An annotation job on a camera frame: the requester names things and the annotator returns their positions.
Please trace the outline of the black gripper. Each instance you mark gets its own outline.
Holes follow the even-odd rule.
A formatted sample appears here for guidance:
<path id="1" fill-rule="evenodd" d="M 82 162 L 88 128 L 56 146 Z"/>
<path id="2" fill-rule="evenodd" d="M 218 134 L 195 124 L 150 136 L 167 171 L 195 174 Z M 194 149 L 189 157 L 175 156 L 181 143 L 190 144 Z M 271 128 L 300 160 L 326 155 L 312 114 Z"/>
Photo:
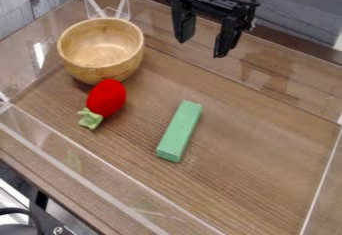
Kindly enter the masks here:
<path id="1" fill-rule="evenodd" d="M 214 57 L 223 58 L 235 48 L 242 31 L 255 27 L 255 13 L 259 0 L 171 0 L 174 34 L 185 43 L 195 34 L 197 13 L 222 20 L 221 32 L 215 38 Z"/>

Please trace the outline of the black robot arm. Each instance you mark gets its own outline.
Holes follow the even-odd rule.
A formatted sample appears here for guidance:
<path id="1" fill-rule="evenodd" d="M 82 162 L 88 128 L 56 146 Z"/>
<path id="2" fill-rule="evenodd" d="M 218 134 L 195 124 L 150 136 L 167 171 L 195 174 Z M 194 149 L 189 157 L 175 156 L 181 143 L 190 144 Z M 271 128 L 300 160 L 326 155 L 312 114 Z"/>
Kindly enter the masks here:
<path id="1" fill-rule="evenodd" d="M 258 0 L 170 0 L 174 35 L 186 43 L 195 35 L 197 14 L 221 20 L 214 57 L 223 58 L 237 47 L 242 33 L 255 27 Z"/>

